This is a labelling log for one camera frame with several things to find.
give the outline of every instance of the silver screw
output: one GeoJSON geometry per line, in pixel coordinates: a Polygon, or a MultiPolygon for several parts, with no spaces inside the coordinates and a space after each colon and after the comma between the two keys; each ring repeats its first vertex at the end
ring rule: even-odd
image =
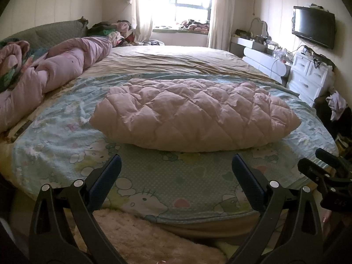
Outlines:
{"type": "Polygon", "coordinates": [[[278,188],[279,187],[279,183],[277,181],[271,181],[269,184],[273,188],[278,188]]]}
{"type": "Polygon", "coordinates": [[[309,193],[309,192],[310,192],[310,188],[307,187],[306,185],[303,187],[303,190],[304,190],[306,193],[309,193]]]}
{"type": "Polygon", "coordinates": [[[47,191],[50,188],[48,184],[42,186],[42,191],[47,191]]]}
{"type": "Polygon", "coordinates": [[[77,188],[79,188],[81,185],[83,185],[83,181],[82,180],[77,180],[73,183],[73,185],[77,188]]]}

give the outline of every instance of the bed sheet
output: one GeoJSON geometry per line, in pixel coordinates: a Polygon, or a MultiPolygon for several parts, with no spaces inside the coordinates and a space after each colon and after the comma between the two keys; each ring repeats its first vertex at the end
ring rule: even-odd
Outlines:
{"type": "Polygon", "coordinates": [[[145,219],[175,226],[253,215],[231,172],[235,152],[189,154],[146,150],[114,143],[90,126],[89,116],[108,87],[134,77],[209,78],[219,82],[250,79],[284,99],[302,120],[302,125],[279,142],[240,151],[249,165],[283,186],[298,188],[309,182],[299,174],[296,164],[302,157],[321,164],[314,157],[316,148],[337,153],[332,137],[312,108],[239,58],[216,50],[199,52],[199,48],[187,48],[185,53],[180,53],[175,47],[160,48],[113,50],[81,78],[49,96],[26,119],[33,122],[15,143],[1,143],[0,150],[5,153],[1,173],[35,199],[42,184],[69,185],[77,178],[85,178],[93,168],[101,167],[111,154],[118,153],[123,159],[123,170],[104,207],[121,208],[145,219]],[[202,75],[207,68],[209,72],[214,70],[212,75],[202,75]],[[231,75],[215,75],[226,71],[231,75]]]}

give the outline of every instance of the curtain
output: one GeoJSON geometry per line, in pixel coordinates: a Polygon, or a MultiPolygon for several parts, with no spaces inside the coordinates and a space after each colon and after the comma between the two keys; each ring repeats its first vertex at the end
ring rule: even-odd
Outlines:
{"type": "Polygon", "coordinates": [[[153,29],[154,0],[132,0],[132,25],[136,41],[148,41],[153,29]]]}
{"type": "Polygon", "coordinates": [[[212,0],[208,47],[229,50],[234,11],[235,0],[212,0]]]}

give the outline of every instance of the gray quilted headboard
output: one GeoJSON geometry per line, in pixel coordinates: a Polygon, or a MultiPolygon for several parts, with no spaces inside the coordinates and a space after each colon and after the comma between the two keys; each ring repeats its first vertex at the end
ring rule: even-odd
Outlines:
{"type": "Polygon", "coordinates": [[[71,38],[87,36],[88,20],[83,17],[76,21],[58,22],[20,31],[4,39],[17,38],[28,41],[31,49],[50,48],[71,38]]]}

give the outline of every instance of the television screen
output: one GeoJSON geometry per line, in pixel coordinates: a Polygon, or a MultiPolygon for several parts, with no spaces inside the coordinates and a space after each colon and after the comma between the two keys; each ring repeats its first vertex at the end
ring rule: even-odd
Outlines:
{"type": "Polygon", "coordinates": [[[334,48],[335,15],[308,7],[293,7],[292,33],[326,48],[334,48]]]}

